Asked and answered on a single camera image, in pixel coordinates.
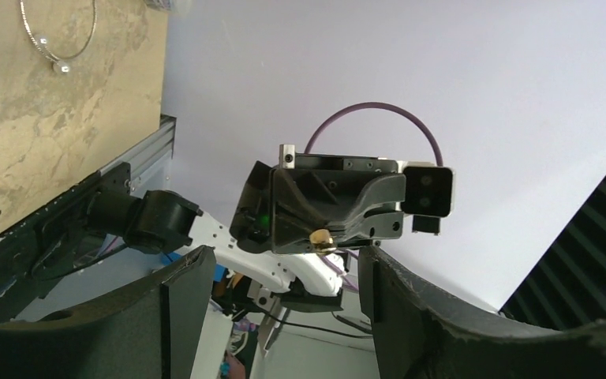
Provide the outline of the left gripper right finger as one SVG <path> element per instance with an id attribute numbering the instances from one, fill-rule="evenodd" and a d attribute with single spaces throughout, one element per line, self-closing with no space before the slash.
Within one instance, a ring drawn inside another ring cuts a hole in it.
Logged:
<path id="1" fill-rule="evenodd" d="M 560 332 L 501 317 L 376 246 L 358 279 L 382 378 L 606 378 L 606 321 Z"/>

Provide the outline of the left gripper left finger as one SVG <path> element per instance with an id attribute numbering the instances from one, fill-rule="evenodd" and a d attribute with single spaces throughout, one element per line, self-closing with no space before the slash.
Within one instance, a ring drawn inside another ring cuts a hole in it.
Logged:
<path id="1" fill-rule="evenodd" d="M 35 322 L 0 324 L 0 378 L 188 378 L 215 254 L 173 264 Z"/>

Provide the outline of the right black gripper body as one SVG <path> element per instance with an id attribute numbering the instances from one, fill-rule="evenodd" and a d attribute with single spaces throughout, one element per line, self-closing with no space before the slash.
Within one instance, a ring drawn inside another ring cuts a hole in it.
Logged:
<path id="1" fill-rule="evenodd" d="M 315 253 L 309 235 L 331 232 L 337 249 L 402 236 L 406 177 L 391 159 L 296 153 L 256 161 L 229 232 L 248 253 Z"/>

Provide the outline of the gold ball earring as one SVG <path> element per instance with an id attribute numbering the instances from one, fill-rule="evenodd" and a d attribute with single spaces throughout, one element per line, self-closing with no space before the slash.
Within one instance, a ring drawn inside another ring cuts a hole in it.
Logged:
<path id="1" fill-rule="evenodd" d="M 312 250 L 316 253 L 333 253 L 337 249 L 337 244 L 328 229 L 318 229 L 309 235 L 309 242 Z"/>

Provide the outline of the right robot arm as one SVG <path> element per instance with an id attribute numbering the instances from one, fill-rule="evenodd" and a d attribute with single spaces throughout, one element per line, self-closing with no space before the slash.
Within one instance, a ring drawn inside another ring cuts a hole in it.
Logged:
<path id="1" fill-rule="evenodd" d="M 102 189 L 87 225 L 142 253 L 190 254 L 209 247 L 216 262 L 292 310 L 339 310 L 350 250 L 402 235 L 405 164 L 381 157 L 300 153 L 254 164 L 230 225 L 169 190 L 142 197 Z"/>

